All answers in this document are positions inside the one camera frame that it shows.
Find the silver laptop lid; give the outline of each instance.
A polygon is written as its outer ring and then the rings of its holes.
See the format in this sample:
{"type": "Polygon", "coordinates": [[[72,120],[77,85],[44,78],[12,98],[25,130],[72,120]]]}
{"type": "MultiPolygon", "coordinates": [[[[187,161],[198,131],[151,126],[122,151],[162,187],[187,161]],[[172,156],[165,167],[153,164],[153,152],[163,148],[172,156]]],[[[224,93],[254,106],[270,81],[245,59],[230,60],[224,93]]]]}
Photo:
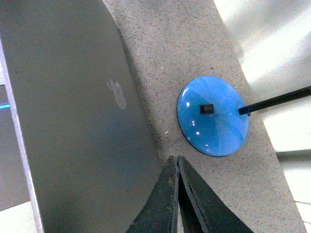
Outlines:
{"type": "Polygon", "coordinates": [[[109,11],[4,1],[0,36],[39,232],[124,232],[161,163],[109,11]]]}

